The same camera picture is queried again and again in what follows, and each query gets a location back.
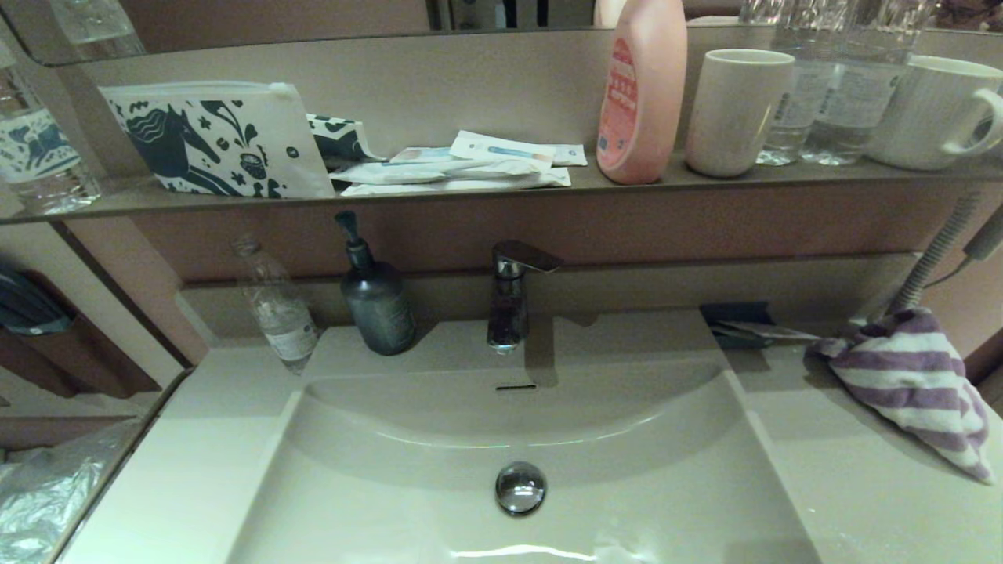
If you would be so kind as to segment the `clear water bottle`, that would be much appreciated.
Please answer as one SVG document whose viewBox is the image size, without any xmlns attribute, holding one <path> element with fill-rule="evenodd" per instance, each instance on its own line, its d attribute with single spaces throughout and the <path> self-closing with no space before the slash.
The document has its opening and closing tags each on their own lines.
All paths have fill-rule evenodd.
<svg viewBox="0 0 1003 564">
<path fill-rule="evenodd" d="M 905 75 L 938 0 L 850 0 L 838 26 L 835 71 L 800 158 L 856 163 Z"/>
<path fill-rule="evenodd" d="M 832 24 L 835 0 L 784 0 L 770 49 L 795 58 L 756 164 L 789 165 L 799 159 L 835 70 Z"/>
</svg>

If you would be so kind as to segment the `dark blue holder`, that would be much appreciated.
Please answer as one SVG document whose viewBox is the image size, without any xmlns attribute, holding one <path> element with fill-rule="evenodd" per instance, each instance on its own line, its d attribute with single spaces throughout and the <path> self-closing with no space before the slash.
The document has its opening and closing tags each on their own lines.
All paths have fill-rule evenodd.
<svg viewBox="0 0 1003 564">
<path fill-rule="evenodd" d="M 60 334 L 76 321 L 48 293 L 13 269 L 0 264 L 0 326 L 37 337 Z"/>
</svg>

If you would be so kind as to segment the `dark soap dispenser bottle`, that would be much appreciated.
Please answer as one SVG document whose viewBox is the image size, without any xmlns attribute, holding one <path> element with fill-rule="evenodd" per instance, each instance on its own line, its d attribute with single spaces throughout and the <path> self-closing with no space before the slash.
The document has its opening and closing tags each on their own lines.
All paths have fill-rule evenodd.
<svg viewBox="0 0 1003 564">
<path fill-rule="evenodd" d="M 359 233 L 354 211 L 340 211 L 335 221 L 346 238 L 350 269 L 340 290 L 363 342 L 380 356 L 397 356 L 415 341 L 415 317 L 404 280 L 390 264 L 373 257 Z"/>
</svg>

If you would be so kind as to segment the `wall mirror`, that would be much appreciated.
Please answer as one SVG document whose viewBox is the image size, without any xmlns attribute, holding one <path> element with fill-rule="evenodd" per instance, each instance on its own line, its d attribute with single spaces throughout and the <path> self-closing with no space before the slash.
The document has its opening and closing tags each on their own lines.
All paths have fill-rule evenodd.
<svg viewBox="0 0 1003 564">
<path fill-rule="evenodd" d="M 0 0 L 0 23 L 57 65 L 344 37 L 611 29 L 633 0 Z M 666 0 L 691 24 L 1003 33 L 1003 0 Z"/>
</svg>

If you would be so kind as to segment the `white tissue sheet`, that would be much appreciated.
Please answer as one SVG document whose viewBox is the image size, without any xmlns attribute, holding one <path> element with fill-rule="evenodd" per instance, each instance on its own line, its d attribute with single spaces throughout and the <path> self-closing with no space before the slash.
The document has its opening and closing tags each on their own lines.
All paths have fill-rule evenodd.
<svg viewBox="0 0 1003 564">
<path fill-rule="evenodd" d="M 818 335 L 774 324 L 718 320 L 714 321 L 712 325 L 735 334 L 755 336 L 765 340 L 791 340 L 792 342 L 817 342 L 817 340 L 821 340 Z"/>
</svg>

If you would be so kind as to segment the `chrome faucet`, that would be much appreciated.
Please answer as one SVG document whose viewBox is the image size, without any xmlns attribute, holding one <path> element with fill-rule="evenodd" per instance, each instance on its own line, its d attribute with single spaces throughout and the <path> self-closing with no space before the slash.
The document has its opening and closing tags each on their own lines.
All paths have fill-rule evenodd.
<svg viewBox="0 0 1003 564">
<path fill-rule="evenodd" d="M 529 334 L 526 274 L 551 273 L 562 258 L 522 240 L 501 240 L 492 247 L 492 292 L 488 310 L 487 344 L 496 353 L 512 353 Z"/>
</svg>

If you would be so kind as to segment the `grey wall handset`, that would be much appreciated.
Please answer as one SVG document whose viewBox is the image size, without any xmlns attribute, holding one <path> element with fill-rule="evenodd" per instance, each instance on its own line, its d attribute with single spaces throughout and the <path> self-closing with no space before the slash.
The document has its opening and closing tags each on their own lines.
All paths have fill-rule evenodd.
<svg viewBox="0 0 1003 564">
<path fill-rule="evenodd" d="M 963 247 L 965 258 L 970 261 L 985 261 L 1003 245 L 1003 215 L 992 215 L 980 228 L 973 239 Z"/>
</svg>

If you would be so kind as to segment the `white sink basin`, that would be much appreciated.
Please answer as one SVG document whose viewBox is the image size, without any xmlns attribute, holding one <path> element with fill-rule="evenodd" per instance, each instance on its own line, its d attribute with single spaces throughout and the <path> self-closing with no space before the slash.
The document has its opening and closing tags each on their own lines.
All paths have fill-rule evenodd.
<svg viewBox="0 0 1003 564">
<path fill-rule="evenodd" d="M 223 564 L 821 564 L 698 312 L 538 321 L 511 356 L 479 335 L 297 390 Z M 548 483 L 522 518 L 494 499 L 514 461 Z"/>
</svg>

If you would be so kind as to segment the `white pouch blue horse print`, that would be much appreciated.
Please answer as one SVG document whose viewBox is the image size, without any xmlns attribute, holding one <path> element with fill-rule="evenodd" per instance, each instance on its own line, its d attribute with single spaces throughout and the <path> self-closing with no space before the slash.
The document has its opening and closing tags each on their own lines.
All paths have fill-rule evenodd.
<svg viewBox="0 0 1003 564">
<path fill-rule="evenodd" d="M 294 85 L 233 80 L 101 86 L 116 124 L 166 190 L 332 199 Z"/>
</svg>

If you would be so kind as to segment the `pink lotion bottle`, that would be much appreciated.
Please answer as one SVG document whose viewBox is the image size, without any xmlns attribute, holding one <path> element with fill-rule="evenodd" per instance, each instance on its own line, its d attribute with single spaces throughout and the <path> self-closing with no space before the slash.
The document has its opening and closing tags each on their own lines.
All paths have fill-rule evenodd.
<svg viewBox="0 0 1003 564">
<path fill-rule="evenodd" d="M 626 0 L 614 28 L 597 131 L 597 161 L 620 185 L 654 183 L 673 153 L 688 32 L 682 0 Z"/>
</svg>

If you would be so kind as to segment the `water bottle blue label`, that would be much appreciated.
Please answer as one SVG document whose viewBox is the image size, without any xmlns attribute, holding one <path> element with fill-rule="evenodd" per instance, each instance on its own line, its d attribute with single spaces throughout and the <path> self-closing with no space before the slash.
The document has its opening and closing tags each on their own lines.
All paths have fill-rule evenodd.
<svg viewBox="0 0 1003 564">
<path fill-rule="evenodd" d="M 101 197 L 96 176 L 18 71 L 1 39 L 0 182 L 32 215 L 71 213 Z"/>
</svg>

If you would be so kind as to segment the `pale pink sachet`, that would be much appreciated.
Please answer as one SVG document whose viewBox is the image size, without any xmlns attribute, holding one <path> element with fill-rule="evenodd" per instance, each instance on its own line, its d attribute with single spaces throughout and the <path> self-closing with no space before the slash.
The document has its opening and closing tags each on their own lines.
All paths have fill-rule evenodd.
<svg viewBox="0 0 1003 564">
<path fill-rule="evenodd" d="M 448 163 L 455 160 L 456 157 L 452 156 L 450 146 L 413 146 L 399 151 L 398 154 L 390 158 L 389 163 Z"/>
</svg>

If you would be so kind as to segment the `white handleless cup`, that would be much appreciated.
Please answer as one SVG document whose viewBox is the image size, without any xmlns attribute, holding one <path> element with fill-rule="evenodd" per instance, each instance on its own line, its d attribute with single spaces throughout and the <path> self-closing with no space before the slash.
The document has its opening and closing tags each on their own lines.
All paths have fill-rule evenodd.
<svg viewBox="0 0 1003 564">
<path fill-rule="evenodd" d="M 690 170 L 729 179 L 755 165 L 795 58 L 765 49 L 721 48 L 705 54 L 689 117 L 684 160 Z"/>
</svg>

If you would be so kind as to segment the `grey wall shelf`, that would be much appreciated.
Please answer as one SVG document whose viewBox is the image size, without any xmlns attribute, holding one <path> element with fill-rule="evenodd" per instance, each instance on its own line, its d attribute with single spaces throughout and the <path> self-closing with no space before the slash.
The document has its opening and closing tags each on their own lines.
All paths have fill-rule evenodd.
<svg viewBox="0 0 1003 564">
<path fill-rule="evenodd" d="M 265 197 L 225 197 L 216 195 L 190 195 L 173 193 L 162 188 L 150 176 L 126 176 L 103 180 L 103 188 L 110 189 L 96 203 L 71 213 L 32 215 L 18 208 L 9 197 L 0 196 L 0 226 L 34 224 L 35 222 L 60 222 L 85 220 L 123 215 L 164 215 L 179 213 L 208 213 L 230 210 L 266 208 L 335 208 L 351 204 L 393 202 L 461 202 L 475 199 L 533 199 L 533 197 L 598 197 L 639 195 L 639 193 L 709 192 L 709 190 L 757 190 L 773 188 L 807 188 L 839 183 L 992 183 L 1003 182 L 1003 158 L 992 156 L 968 157 L 946 170 L 922 172 L 862 160 L 845 167 L 828 167 L 795 163 L 784 167 L 756 165 L 751 172 L 730 179 L 714 179 L 689 170 L 682 157 L 673 154 L 670 164 L 656 183 L 644 185 L 616 185 L 599 172 L 597 165 L 573 167 L 572 183 L 567 188 L 534 188 L 521 190 L 444 190 L 443 192 L 390 193 L 389 195 L 362 195 L 320 199 L 266 199 Z"/>
</svg>

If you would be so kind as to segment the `purple white striped towel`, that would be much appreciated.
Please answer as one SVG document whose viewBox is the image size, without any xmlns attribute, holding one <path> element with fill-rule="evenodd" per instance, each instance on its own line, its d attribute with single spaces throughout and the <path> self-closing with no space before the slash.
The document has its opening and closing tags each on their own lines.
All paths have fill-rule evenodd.
<svg viewBox="0 0 1003 564">
<path fill-rule="evenodd" d="M 843 336 L 817 339 L 807 352 L 864 406 L 975 481 L 996 484 L 988 404 L 931 309 L 912 307 L 855 325 Z"/>
</svg>

